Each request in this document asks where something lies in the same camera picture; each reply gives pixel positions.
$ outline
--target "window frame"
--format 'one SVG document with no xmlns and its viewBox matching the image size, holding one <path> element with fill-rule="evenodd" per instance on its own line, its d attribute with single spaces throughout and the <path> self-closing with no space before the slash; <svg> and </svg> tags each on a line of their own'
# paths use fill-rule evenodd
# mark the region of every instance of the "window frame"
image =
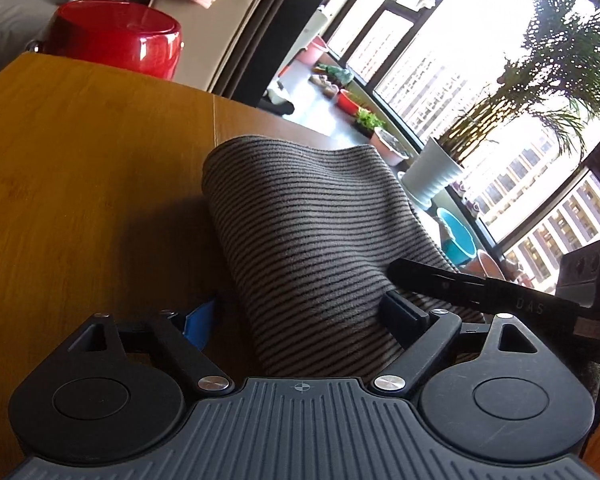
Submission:
<svg viewBox="0 0 600 480">
<path fill-rule="evenodd" d="M 349 0 L 342 10 L 337 14 L 336 18 L 330 23 L 326 29 L 323 38 L 328 42 L 338 26 L 344 19 L 344 16 L 349 12 L 356 0 Z M 385 100 L 376 92 L 377 86 L 380 84 L 384 76 L 391 70 L 398 58 L 403 52 L 409 47 L 411 41 L 414 40 L 417 33 L 424 26 L 424 24 L 433 15 L 439 4 L 443 0 L 436 0 L 437 5 L 432 9 L 420 9 L 414 11 L 406 6 L 398 4 L 396 0 L 384 0 L 384 2 L 378 7 L 371 18 L 363 25 L 360 32 L 353 39 L 349 47 L 346 49 L 342 56 L 337 56 L 331 51 L 331 56 L 336 62 L 343 68 L 347 68 L 347 61 L 355 52 L 357 47 L 362 43 L 364 37 L 369 33 L 371 28 L 375 25 L 376 21 L 382 16 L 387 10 L 398 16 L 410 20 L 413 25 L 405 33 L 400 41 L 396 44 L 395 48 L 388 54 L 387 58 L 378 67 L 376 72 L 369 78 L 368 81 L 362 80 L 362 78 L 354 72 L 354 81 L 359 85 L 369 97 L 373 99 L 375 104 L 389 117 L 389 119 L 396 125 L 401 131 L 405 138 L 411 143 L 417 153 L 421 152 L 424 148 L 424 143 L 415 134 L 413 130 L 405 123 L 405 121 L 385 102 Z M 451 196 L 452 200 L 459 207 L 460 211 L 465 216 L 470 226 L 474 229 L 475 234 L 478 237 L 480 243 L 484 246 L 486 251 L 497 261 L 500 262 L 504 259 L 505 254 L 512 251 L 515 245 L 522 242 L 527 234 L 537 225 L 542 219 L 547 216 L 557 205 L 564 201 L 565 197 L 573 191 L 581 179 L 588 172 L 591 172 L 597 180 L 600 182 L 600 142 L 598 145 L 584 158 L 578 167 L 563 181 L 560 186 L 546 199 L 538 208 L 535 209 L 531 215 L 523 219 L 516 228 L 512 230 L 506 237 L 500 242 L 496 242 L 493 236 L 488 230 L 486 224 L 479 218 L 475 218 L 472 213 L 466 208 L 460 196 L 452 189 L 451 186 L 446 188 L 447 192 Z"/>
</svg>

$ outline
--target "wooden table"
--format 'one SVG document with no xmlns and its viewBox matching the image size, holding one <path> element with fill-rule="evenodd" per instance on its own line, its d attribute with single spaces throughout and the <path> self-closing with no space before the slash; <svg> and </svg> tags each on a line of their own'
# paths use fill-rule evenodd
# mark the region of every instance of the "wooden table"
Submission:
<svg viewBox="0 0 600 480">
<path fill-rule="evenodd" d="M 200 182 L 207 154 L 244 134 L 343 147 L 96 64 L 23 54 L 0 74 L 0 478 L 22 459 L 12 391 L 93 312 L 138 318 L 230 288 Z"/>
</svg>

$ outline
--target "pink bucket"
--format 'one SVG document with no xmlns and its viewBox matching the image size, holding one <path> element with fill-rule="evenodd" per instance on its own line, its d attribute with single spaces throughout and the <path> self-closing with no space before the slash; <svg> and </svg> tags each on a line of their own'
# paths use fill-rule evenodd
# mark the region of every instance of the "pink bucket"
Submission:
<svg viewBox="0 0 600 480">
<path fill-rule="evenodd" d="M 327 44 L 320 36 L 316 36 L 312 39 L 311 43 L 307 45 L 306 50 L 303 50 L 298 54 L 298 61 L 305 65 L 313 66 L 318 62 L 320 56 L 328 51 L 329 48 L 327 47 Z"/>
</svg>

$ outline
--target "palm plant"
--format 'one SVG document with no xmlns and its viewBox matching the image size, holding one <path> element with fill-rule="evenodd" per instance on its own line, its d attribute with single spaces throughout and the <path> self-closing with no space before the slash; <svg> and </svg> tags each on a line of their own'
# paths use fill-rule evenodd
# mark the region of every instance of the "palm plant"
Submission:
<svg viewBox="0 0 600 480">
<path fill-rule="evenodd" d="M 498 89 L 480 99 L 438 138 L 458 164 L 501 124 L 528 114 L 538 118 L 557 138 L 558 154 L 584 156 L 583 130 L 600 118 L 600 0 L 583 16 L 577 0 L 534 0 L 535 13 L 522 47 L 526 55 L 507 60 Z M 564 106 L 552 109 L 552 104 Z"/>
</svg>

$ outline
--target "black robotic device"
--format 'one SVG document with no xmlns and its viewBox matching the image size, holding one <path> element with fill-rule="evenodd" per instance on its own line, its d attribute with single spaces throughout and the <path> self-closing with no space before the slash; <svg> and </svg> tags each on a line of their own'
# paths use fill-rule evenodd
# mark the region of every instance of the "black robotic device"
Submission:
<svg viewBox="0 0 600 480">
<path fill-rule="evenodd" d="M 397 285 L 409 265 L 392 265 Z M 462 280 L 471 294 L 485 286 L 451 278 L 462 298 Z M 119 324 L 96 314 L 13 393 L 28 458 L 8 478 L 596 478 L 573 454 L 593 422 L 590 393 L 512 313 L 467 324 L 392 291 L 380 314 L 405 352 L 369 384 L 248 378 L 241 388 L 182 335 L 181 314 Z M 600 345 L 583 348 L 599 355 Z"/>
</svg>

